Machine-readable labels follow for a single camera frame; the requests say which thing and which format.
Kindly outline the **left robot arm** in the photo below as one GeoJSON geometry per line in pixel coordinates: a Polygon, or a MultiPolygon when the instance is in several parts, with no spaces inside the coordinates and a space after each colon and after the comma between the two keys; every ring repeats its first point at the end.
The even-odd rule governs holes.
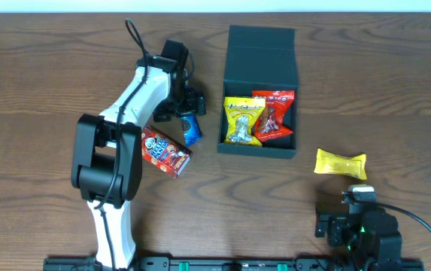
{"type": "Polygon", "coordinates": [[[78,120],[71,183],[93,214],[98,251],[73,270],[131,267],[130,205],[141,183],[142,130],[149,120],[206,113],[204,93],[188,84],[190,58],[183,43],[167,40],[161,54],[144,53],[136,62],[134,78],[110,107],[78,120]]]}

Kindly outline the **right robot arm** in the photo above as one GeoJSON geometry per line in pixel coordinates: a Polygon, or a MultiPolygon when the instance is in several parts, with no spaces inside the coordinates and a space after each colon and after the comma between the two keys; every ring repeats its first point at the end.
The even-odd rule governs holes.
{"type": "Polygon", "coordinates": [[[374,192],[345,192],[341,205],[318,203],[314,235],[344,247],[327,270],[401,270],[402,236],[397,219],[377,205],[374,192]]]}

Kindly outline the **blue Oreo cookie pack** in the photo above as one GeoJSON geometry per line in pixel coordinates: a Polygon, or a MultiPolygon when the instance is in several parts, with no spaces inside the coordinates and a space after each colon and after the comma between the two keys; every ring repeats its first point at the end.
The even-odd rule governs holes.
{"type": "Polygon", "coordinates": [[[184,141],[187,147],[202,139],[202,131],[199,128],[195,115],[187,115],[181,118],[181,127],[184,134],[184,141]]]}

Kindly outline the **red Hello Panda box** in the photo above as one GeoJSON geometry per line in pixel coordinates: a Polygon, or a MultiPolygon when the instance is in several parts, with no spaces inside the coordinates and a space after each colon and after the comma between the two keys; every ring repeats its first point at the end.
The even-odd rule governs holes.
{"type": "Polygon", "coordinates": [[[142,157],[173,178],[183,172],[191,159],[190,149],[152,126],[142,130],[141,139],[142,157]]]}

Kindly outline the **yellow Hacks candy bag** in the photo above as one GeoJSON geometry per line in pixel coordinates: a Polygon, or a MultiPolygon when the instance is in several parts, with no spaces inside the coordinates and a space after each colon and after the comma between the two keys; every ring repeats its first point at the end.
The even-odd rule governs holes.
{"type": "Polygon", "coordinates": [[[223,104],[227,117],[224,143],[261,147],[252,129],[266,106],[264,98],[227,96],[223,104]]]}

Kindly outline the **red Hacks candy bag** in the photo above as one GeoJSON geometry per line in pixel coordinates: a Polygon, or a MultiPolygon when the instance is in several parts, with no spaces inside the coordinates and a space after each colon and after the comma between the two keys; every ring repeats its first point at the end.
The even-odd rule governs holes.
{"type": "Polygon", "coordinates": [[[293,104],[293,90],[254,90],[254,98],[264,98],[266,106],[255,124],[255,136],[261,142],[291,135],[293,131],[283,125],[284,116],[293,104]]]}

